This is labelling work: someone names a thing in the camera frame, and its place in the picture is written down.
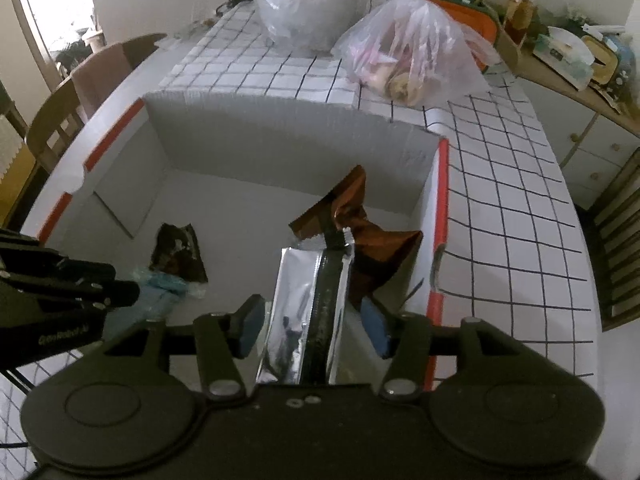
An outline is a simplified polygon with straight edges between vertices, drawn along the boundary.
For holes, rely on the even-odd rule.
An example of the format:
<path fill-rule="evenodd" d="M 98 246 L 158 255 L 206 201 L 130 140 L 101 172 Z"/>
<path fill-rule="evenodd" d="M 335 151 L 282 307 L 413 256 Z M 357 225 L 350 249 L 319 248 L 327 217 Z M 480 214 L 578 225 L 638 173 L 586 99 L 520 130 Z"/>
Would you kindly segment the clear silver snack packet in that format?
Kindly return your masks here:
<path fill-rule="evenodd" d="M 281 252 L 259 385 L 334 385 L 355 239 L 349 228 Z"/>

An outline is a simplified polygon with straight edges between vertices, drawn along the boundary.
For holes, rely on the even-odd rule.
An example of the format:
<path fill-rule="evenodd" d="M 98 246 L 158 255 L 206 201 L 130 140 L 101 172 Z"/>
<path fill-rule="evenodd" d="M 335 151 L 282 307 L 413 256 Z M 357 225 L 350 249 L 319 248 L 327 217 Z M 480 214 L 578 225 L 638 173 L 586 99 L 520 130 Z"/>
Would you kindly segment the pink snack plastic bag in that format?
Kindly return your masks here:
<path fill-rule="evenodd" d="M 441 106 L 488 90 L 491 42 L 430 0 L 387 0 L 337 40 L 332 54 L 350 79 L 408 107 Z"/>

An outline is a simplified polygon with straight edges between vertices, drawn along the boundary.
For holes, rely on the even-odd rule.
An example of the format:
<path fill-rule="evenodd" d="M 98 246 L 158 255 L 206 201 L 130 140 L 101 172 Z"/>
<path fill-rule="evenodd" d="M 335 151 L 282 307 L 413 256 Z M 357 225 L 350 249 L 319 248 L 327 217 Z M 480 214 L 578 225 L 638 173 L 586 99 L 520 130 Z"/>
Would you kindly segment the red cardboard box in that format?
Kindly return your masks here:
<path fill-rule="evenodd" d="M 376 292 L 386 308 L 435 313 L 447 243 L 448 141 L 339 105 L 269 96 L 159 91 L 107 107 L 81 130 L 36 199 L 23 232 L 126 278 L 151 259 L 163 224 L 192 226 L 208 281 L 169 321 L 271 298 L 291 222 L 352 168 L 363 206 L 386 231 L 423 238 Z"/>

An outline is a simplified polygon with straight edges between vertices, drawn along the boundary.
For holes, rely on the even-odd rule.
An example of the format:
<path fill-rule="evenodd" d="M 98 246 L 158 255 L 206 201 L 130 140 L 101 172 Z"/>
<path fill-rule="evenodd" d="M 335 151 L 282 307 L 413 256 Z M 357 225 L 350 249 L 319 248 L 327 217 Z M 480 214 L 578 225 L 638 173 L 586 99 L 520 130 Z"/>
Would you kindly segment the pink cloth on chair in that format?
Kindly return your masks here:
<path fill-rule="evenodd" d="M 91 118 L 131 74 L 124 46 L 118 42 L 93 53 L 70 73 L 80 106 Z"/>

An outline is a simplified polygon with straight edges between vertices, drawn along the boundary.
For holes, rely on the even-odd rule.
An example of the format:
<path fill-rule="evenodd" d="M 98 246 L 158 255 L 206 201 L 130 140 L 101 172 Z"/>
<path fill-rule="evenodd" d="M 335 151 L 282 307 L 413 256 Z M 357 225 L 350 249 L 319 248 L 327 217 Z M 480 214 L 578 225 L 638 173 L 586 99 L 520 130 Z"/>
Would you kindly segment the brown snack packet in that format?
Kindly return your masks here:
<path fill-rule="evenodd" d="M 359 309 L 419 248 L 420 231 L 386 231 L 372 222 L 363 207 L 367 175 L 358 165 L 314 206 L 290 223 L 300 240 L 331 235 L 349 229 L 355 240 L 355 258 L 350 271 L 348 300 Z"/>

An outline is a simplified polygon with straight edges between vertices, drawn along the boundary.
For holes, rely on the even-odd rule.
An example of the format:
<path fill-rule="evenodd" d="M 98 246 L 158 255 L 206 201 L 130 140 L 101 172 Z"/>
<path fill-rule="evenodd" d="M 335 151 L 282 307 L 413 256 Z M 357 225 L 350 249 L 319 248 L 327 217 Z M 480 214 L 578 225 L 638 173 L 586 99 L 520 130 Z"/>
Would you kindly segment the right wooden chair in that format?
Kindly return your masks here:
<path fill-rule="evenodd" d="M 602 255 L 599 302 L 606 332 L 639 317 L 639 150 L 591 208 Z"/>

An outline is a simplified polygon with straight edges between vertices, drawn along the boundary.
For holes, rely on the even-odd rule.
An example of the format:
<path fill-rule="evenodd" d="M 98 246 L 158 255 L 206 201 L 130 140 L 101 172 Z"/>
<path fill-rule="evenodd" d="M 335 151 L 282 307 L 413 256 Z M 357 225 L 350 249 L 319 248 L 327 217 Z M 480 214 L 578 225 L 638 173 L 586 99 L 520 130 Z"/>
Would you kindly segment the small dark snack packet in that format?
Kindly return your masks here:
<path fill-rule="evenodd" d="M 157 231 L 149 269 L 176 276 L 188 283 L 208 282 L 198 237 L 193 226 L 163 223 Z"/>

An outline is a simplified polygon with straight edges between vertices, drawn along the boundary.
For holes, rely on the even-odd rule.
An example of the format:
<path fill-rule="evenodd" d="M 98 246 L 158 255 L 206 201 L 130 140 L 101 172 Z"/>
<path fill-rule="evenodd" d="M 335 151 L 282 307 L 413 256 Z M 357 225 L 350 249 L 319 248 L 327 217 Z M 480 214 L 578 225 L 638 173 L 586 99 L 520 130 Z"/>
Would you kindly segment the yellow retro clock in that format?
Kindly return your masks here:
<path fill-rule="evenodd" d="M 593 70 L 592 80 L 596 84 L 600 84 L 600 86 L 606 86 L 614 77 L 618 62 L 620 62 L 617 53 L 604 42 L 590 35 L 582 36 L 582 42 L 594 57 L 594 61 L 591 64 Z"/>

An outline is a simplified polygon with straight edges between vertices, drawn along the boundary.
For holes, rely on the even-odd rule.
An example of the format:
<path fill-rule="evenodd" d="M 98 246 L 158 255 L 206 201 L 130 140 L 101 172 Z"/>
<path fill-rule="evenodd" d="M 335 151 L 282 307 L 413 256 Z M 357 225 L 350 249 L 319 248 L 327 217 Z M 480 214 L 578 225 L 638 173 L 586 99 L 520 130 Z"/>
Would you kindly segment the teal plastic wrapper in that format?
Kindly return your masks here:
<path fill-rule="evenodd" d="M 139 322 L 165 321 L 177 304 L 186 298 L 202 299 L 206 283 L 187 282 L 163 272 L 138 269 L 134 281 L 140 287 L 139 298 L 130 307 L 110 312 L 105 319 L 102 338 L 112 339 Z"/>

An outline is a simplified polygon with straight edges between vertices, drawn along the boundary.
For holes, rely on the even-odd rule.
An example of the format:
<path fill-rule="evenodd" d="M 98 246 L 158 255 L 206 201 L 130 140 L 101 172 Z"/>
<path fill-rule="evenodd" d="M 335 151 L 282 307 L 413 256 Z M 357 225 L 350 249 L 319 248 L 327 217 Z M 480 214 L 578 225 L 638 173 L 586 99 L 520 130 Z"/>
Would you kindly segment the tissue box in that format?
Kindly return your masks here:
<path fill-rule="evenodd" d="M 539 34 L 533 55 L 565 79 L 576 90 L 588 87 L 593 76 L 594 55 L 586 44 L 564 28 L 549 27 Z"/>

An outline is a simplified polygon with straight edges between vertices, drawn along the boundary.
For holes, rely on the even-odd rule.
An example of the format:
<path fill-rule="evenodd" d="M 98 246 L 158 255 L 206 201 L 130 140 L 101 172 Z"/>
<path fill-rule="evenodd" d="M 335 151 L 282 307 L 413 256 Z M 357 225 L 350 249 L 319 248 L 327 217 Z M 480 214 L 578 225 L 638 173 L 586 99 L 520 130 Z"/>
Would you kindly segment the orange green box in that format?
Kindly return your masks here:
<path fill-rule="evenodd" d="M 493 10 L 486 6 L 478 6 L 472 3 L 472 0 L 431 0 L 431 2 L 440 6 L 460 25 L 474 29 L 493 47 L 497 47 L 500 24 Z"/>

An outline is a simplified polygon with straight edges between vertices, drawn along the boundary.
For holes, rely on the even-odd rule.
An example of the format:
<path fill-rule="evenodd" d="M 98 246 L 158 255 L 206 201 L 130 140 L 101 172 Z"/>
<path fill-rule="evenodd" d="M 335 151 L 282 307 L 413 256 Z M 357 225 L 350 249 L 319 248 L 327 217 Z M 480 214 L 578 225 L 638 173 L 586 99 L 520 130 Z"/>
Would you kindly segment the white corner cabinet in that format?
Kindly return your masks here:
<path fill-rule="evenodd" d="M 572 200 L 589 209 L 639 147 L 639 118 L 616 113 L 591 88 L 576 90 L 507 36 L 497 50 L 532 103 Z"/>

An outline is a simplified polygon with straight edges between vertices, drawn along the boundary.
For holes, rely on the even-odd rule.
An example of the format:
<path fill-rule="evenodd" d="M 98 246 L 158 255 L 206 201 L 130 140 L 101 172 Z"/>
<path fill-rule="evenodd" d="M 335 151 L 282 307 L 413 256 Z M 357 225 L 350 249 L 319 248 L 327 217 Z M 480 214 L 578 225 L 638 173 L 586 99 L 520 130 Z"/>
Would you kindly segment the amber liquid bottle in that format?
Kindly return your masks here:
<path fill-rule="evenodd" d="M 504 32 L 521 47 L 536 12 L 533 0 L 508 0 L 503 19 Z"/>

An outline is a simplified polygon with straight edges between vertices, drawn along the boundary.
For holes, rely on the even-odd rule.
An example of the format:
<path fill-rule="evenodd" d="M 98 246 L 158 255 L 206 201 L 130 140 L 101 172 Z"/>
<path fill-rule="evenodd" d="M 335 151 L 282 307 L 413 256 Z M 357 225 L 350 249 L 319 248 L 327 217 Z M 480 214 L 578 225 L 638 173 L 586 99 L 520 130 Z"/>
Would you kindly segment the wooden chair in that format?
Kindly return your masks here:
<path fill-rule="evenodd" d="M 132 72 L 157 50 L 157 43 L 166 38 L 157 32 L 121 42 Z M 68 76 L 40 107 L 26 134 L 26 145 L 39 166 L 52 172 L 88 119 Z"/>
<path fill-rule="evenodd" d="M 602 255 L 599 302 L 606 332 L 639 317 L 639 150 L 591 208 Z"/>

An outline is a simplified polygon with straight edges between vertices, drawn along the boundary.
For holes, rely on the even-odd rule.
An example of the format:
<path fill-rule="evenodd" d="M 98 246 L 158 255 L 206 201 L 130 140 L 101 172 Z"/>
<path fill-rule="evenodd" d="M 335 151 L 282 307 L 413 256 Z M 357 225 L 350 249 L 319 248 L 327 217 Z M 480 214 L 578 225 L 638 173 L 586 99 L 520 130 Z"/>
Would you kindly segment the left wooden chair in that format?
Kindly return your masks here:
<path fill-rule="evenodd" d="M 132 72 L 157 50 L 157 43 L 166 38 L 157 32 L 121 42 Z M 26 145 L 39 166 L 52 172 L 88 119 L 68 76 L 40 107 L 26 134 Z"/>

